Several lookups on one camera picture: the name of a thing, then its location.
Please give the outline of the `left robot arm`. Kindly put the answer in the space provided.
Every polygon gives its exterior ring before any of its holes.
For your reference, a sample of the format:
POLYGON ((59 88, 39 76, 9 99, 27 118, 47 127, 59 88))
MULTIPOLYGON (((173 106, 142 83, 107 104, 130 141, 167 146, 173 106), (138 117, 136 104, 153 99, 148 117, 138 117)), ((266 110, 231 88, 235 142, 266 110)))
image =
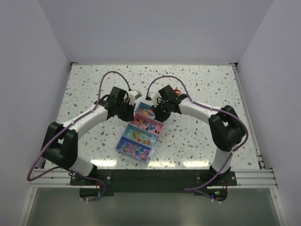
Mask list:
POLYGON ((97 167, 78 154, 79 139, 96 125, 117 116, 125 122, 134 120, 135 101, 141 97, 137 90, 125 91, 113 87, 111 92, 77 118, 62 124, 53 122, 45 135, 42 157, 65 170, 81 175, 87 185, 97 181, 97 167))

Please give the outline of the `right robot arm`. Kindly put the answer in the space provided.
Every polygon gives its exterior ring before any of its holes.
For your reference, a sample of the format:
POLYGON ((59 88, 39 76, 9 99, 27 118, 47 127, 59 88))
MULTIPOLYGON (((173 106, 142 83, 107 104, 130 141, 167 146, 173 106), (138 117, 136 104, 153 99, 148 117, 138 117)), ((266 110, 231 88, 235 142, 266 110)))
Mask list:
POLYGON ((245 124, 239 119, 234 108, 227 105, 222 108, 211 107, 193 101, 189 94, 176 92, 170 85, 148 94, 151 100, 155 119, 165 122, 172 113, 191 116, 206 123, 216 146, 214 160, 210 166, 210 181, 220 185, 226 180, 226 173, 230 171, 230 163, 239 144, 248 139, 245 124))

